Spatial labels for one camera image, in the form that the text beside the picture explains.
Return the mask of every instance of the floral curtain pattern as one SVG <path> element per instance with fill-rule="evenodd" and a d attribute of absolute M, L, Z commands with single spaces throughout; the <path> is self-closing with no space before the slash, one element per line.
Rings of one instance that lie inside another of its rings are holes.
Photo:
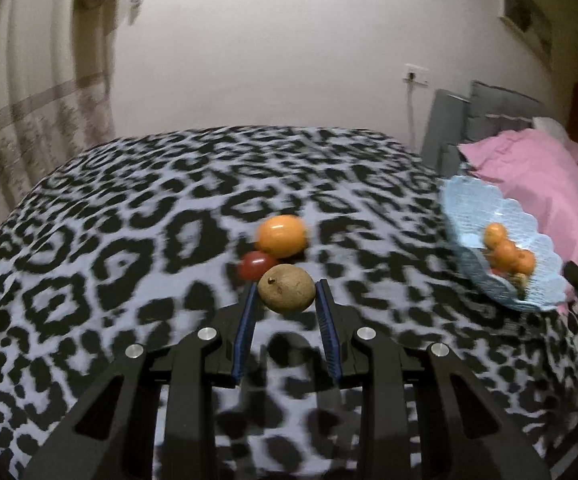
<path fill-rule="evenodd" d="M 114 137 L 102 74 L 0 110 L 0 224 L 43 176 Z"/>

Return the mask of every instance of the silver screw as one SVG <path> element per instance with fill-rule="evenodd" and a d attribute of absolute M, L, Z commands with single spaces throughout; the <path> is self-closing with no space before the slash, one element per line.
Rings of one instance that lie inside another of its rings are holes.
<path fill-rule="evenodd" d="M 141 345 L 129 345 L 124 351 L 124 355 L 129 359 L 136 359 L 136 357 L 140 357 L 143 352 L 144 348 L 142 348 Z"/>
<path fill-rule="evenodd" d="M 198 330 L 198 337 L 203 341 L 210 341 L 218 335 L 218 331 L 212 326 L 206 326 Z"/>
<path fill-rule="evenodd" d="M 431 346 L 431 353 L 438 357 L 445 357 L 449 353 L 449 347 L 444 343 L 434 343 Z"/>
<path fill-rule="evenodd" d="M 355 333 L 360 339 L 364 339 L 365 341 L 369 341 L 375 337 L 375 330 L 369 326 L 362 326 Z"/>

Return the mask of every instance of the red tomato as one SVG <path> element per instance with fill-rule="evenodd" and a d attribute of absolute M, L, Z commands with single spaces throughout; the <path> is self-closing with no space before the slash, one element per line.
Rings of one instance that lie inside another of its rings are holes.
<path fill-rule="evenodd" d="M 238 274 L 246 282 L 257 282 L 271 267 L 277 266 L 278 261 L 262 251 L 251 251 L 242 257 L 238 263 Z"/>

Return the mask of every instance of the pink cloth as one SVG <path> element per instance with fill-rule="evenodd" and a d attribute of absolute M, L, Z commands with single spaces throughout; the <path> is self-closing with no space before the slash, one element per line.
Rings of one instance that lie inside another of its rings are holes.
<path fill-rule="evenodd" d="M 578 265 L 578 145 L 567 147 L 541 130 L 501 132 L 460 151 L 474 176 L 500 188 L 538 220 L 563 262 Z"/>

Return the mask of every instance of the blue basket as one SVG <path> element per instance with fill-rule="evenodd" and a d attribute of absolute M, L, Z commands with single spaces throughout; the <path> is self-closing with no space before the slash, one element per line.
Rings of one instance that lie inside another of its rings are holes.
<path fill-rule="evenodd" d="M 551 238 L 538 232 L 536 219 L 516 200 L 503 198 L 496 186 L 477 178 L 454 176 L 441 187 L 440 205 L 461 272 L 492 300 L 522 312 L 547 312 L 566 301 L 567 281 L 560 275 L 562 260 L 554 253 Z M 503 224 L 510 240 L 536 256 L 536 269 L 524 300 L 518 299 L 511 283 L 489 272 L 481 250 L 484 229 L 491 222 Z"/>

